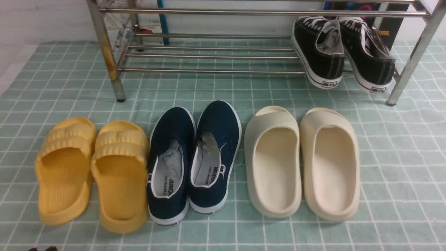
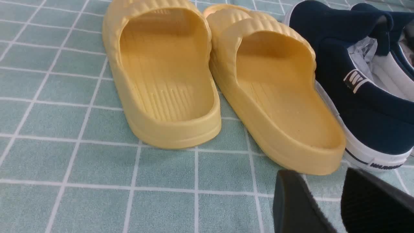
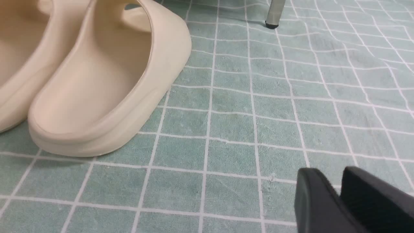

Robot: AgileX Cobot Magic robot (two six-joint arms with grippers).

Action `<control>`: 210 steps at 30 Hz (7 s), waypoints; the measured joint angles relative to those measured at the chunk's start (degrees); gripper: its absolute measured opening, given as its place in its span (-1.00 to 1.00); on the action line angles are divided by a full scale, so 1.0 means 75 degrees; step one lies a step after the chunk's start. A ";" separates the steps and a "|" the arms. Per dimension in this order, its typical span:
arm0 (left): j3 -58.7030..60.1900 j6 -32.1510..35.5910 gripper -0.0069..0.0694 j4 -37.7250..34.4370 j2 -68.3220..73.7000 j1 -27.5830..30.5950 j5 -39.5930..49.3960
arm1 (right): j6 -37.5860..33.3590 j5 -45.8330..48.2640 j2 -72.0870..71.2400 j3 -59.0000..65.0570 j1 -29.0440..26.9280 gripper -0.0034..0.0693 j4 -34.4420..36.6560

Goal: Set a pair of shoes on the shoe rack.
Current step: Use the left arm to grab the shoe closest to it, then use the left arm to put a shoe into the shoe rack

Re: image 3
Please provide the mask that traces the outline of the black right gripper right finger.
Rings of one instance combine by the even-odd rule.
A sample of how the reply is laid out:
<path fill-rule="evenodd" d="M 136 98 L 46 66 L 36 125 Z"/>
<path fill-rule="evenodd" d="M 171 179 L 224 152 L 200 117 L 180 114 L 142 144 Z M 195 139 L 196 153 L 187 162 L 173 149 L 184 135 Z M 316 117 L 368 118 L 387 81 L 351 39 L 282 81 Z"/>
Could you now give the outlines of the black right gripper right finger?
<path fill-rule="evenodd" d="M 412 233 L 413 196 L 355 167 L 343 170 L 341 200 L 370 233 Z"/>

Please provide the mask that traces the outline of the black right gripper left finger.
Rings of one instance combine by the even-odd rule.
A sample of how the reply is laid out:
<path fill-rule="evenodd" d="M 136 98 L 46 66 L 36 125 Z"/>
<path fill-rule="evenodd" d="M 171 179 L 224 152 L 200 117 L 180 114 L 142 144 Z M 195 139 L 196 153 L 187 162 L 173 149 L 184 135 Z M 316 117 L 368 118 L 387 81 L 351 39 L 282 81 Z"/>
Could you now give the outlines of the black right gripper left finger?
<path fill-rule="evenodd" d="M 298 233 L 368 233 L 316 168 L 298 170 L 294 211 Z"/>

